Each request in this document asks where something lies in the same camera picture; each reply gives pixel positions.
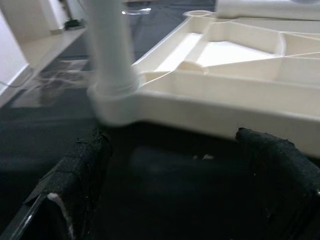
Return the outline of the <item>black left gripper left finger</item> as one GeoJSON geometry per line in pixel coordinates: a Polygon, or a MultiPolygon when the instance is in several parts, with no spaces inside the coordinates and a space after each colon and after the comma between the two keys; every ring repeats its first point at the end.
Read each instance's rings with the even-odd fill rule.
{"type": "Polygon", "coordinates": [[[38,181],[0,240],[87,240],[111,156],[101,129],[78,139],[38,181]]]}

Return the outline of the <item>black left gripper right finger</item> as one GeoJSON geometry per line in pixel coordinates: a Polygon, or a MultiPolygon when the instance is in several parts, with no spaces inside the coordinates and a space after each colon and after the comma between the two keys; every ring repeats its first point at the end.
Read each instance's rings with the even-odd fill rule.
{"type": "Polygon", "coordinates": [[[320,167],[287,139],[239,128],[262,206],[261,240],[320,240],[320,167]]]}

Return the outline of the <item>white plastic table top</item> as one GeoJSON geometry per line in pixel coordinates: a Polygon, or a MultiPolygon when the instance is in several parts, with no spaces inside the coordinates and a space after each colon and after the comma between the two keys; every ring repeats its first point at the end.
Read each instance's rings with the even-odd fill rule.
{"type": "Polygon", "coordinates": [[[98,119],[152,122],[232,139],[248,128],[292,141],[320,158],[320,33],[295,21],[186,19],[132,67],[139,88],[88,94],[98,119]]]}

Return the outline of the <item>white plastic table leg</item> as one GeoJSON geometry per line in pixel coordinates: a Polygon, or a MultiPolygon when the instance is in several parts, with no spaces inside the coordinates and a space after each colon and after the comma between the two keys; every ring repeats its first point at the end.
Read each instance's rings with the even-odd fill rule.
{"type": "Polygon", "coordinates": [[[320,21],[320,0],[216,0],[223,18],[266,18],[320,21]]]}
{"type": "Polygon", "coordinates": [[[127,18],[121,0],[84,0],[95,65],[94,89],[108,96],[136,91],[140,80],[134,68],[127,18]]]}

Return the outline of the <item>black tablecloth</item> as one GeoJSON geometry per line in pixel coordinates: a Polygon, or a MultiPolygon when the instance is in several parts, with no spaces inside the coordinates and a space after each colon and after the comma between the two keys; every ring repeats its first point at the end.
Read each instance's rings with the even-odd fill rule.
{"type": "MultiPolygon", "coordinates": [[[[125,15],[134,62],[173,22],[168,10],[184,1],[192,2],[164,0],[148,4],[150,14],[125,15]]],[[[217,19],[253,19],[261,28],[266,21],[294,21],[298,31],[320,34],[320,20],[226,18],[216,10],[187,11],[184,20],[196,11],[212,12],[217,19]]],[[[100,121],[89,96],[96,68],[88,27],[86,88],[67,89],[53,104],[40,106],[35,78],[62,61],[55,58],[0,104],[0,235],[38,181],[78,139],[100,129],[110,139],[111,157],[87,240],[262,240],[262,205],[250,162],[236,140],[241,127],[233,138],[224,138],[155,122],[100,121]]]]}

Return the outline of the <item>clear tape cross patch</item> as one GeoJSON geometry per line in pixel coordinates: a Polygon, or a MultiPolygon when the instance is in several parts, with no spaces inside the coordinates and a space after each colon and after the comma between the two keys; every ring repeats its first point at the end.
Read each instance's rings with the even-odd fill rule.
{"type": "Polygon", "coordinates": [[[87,88],[91,78],[88,59],[59,60],[35,78],[36,101],[41,106],[52,105],[68,89],[87,88]]]}

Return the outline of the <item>clear tape strip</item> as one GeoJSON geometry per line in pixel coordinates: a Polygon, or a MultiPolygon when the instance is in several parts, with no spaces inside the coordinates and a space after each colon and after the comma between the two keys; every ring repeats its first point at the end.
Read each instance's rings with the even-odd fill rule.
{"type": "Polygon", "coordinates": [[[142,8],[142,9],[133,9],[133,10],[123,10],[121,12],[122,15],[149,15],[152,9],[150,7],[142,8]]]}

